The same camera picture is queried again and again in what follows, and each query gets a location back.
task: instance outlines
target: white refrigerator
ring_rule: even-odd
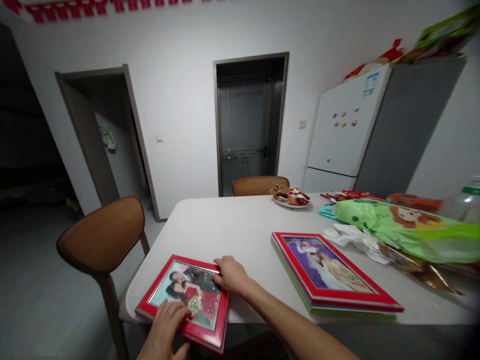
[[[321,96],[303,191],[354,188],[390,73],[383,65]]]
[[[406,192],[466,62],[386,64],[325,92],[302,190]]]

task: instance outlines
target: snack plate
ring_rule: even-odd
[[[309,207],[310,204],[312,203],[312,200],[308,200],[308,204],[306,204],[306,205],[292,205],[287,200],[285,200],[285,202],[283,202],[282,200],[279,200],[279,199],[282,199],[282,198],[273,196],[273,200],[275,200],[275,202],[277,204],[280,204],[280,205],[282,205],[286,208],[290,208],[290,209],[303,209],[303,208]]]

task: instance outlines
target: red decoration banner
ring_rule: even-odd
[[[57,22],[58,20],[80,19],[82,16],[91,18],[95,16],[94,9],[98,16],[107,15],[107,5],[109,3],[115,9],[116,13],[125,12],[125,2],[128,6],[128,11],[134,12],[139,10],[139,2],[142,10],[152,8],[152,0],[70,0],[70,1],[53,1],[38,4],[23,5],[19,0],[2,0],[5,6],[16,13],[21,14],[21,11],[26,11],[31,15],[33,21],[37,24],[43,24],[46,21],[49,23]],[[212,0],[201,0],[203,3],[209,3]],[[191,4],[192,0],[181,0],[184,5]],[[165,0],[154,0],[156,8],[164,8]],[[168,0],[169,6],[177,6],[179,0]]]

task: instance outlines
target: cartoon print bag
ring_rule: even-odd
[[[339,201],[337,219],[432,263],[480,261],[480,225],[372,199]]]

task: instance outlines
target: hand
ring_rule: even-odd
[[[190,344],[183,344],[175,355],[172,345],[179,325],[191,316],[181,302],[162,302],[137,360],[185,360]]]
[[[220,267],[221,276],[214,274],[211,279],[223,289],[245,296],[249,287],[255,283],[245,272],[242,264],[237,262],[233,256],[223,256],[221,259],[213,260]]]

